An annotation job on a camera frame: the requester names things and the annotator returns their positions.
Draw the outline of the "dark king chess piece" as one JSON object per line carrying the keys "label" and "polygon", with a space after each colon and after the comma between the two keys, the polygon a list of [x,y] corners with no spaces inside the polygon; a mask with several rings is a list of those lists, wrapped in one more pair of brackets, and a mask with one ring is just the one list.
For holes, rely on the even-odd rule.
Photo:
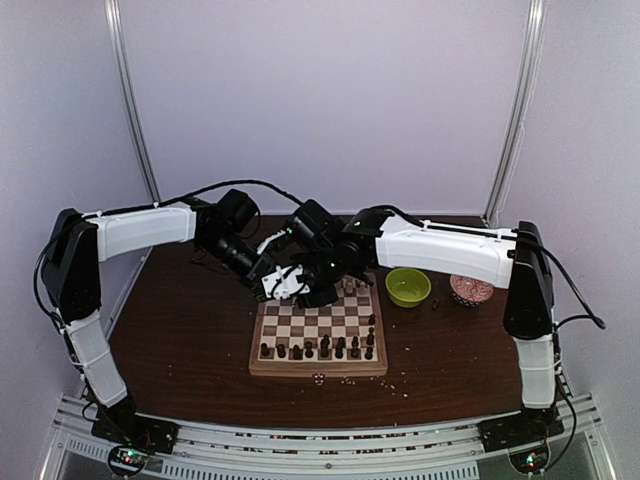
{"label": "dark king chess piece", "polygon": [[336,359],[342,359],[344,357],[344,349],[345,349],[346,341],[344,337],[339,337],[334,351],[334,357]]}

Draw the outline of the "dark knight chess piece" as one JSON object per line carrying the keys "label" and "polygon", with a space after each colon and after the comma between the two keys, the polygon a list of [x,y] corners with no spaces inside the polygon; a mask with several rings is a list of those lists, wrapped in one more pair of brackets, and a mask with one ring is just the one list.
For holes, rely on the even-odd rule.
{"label": "dark knight chess piece", "polygon": [[349,357],[354,360],[361,358],[360,337],[358,335],[353,336],[351,339],[351,348],[349,349]]}

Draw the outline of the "dark queen chess piece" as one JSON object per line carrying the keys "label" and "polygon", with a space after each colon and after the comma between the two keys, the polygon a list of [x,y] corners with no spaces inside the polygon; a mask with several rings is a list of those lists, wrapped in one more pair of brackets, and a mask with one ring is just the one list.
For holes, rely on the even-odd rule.
{"label": "dark queen chess piece", "polygon": [[319,358],[322,360],[331,359],[331,338],[328,335],[324,335],[320,341]]}

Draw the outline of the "dark rook chess piece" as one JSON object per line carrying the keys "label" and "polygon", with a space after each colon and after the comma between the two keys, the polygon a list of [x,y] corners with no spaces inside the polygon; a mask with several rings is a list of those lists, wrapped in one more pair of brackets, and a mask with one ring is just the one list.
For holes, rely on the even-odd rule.
{"label": "dark rook chess piece", "polygon": [[277,355],[279,358],[283,359],[287,356],[287,351],[284,344],[278,344],[276,346],[276,349],[277,349]]}

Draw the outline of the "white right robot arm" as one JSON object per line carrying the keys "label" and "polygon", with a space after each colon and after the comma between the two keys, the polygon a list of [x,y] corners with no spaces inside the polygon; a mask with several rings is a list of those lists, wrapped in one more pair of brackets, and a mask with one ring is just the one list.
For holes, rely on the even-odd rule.
{"label": "white right robot arm", "polygon": [[506,290],[503,326],[517,349],[522,384],[513,433],[530,442],[554,421],[553,277],[534,224],[523,222],[514,230],[456,226],[420,220],[391,205],[369,207],[343,221],[309,200],[285,230],[306,252],[308,305],[318,305],[341,277],[379,267],[433,271]]}

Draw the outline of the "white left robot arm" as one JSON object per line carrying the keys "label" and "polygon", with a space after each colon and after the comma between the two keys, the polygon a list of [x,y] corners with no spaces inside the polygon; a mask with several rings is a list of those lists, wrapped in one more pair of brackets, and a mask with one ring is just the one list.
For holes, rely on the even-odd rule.
{"label": "white left robot arm", "polygon": [[130,251],[194,242],[220,260],[260,300],[286,298],[285,271],[267,247],[250,248],[240,233],[256,204],[232,189],[216,203],[195,196],[172,206],[127,209],[109,215],[62,211],[44,249],[36,281],[53,306],[52,320],[98,405],[99,419],[123,444],[144,433],[142,419],[121,377],[101,323],[101,263]]}

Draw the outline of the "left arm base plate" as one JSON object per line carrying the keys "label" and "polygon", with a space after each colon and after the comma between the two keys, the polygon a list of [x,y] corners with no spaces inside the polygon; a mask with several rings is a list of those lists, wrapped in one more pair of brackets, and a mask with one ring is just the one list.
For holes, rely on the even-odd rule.
{"label": "left arm base plate", "polygon": [[176,423],[135,416],[132,424],[101,416],[91,427],[94,437],[132,446],[151,453],[171,454],[178,436]]}

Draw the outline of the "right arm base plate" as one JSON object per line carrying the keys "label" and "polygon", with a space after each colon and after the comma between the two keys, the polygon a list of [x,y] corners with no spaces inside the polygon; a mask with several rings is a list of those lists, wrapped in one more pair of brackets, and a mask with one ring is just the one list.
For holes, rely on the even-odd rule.
{"label": "right arm base plate", "polygon": [[486,453],[541,442],[565,431],[554,414],[524,412],[481,421],[477,429]]}

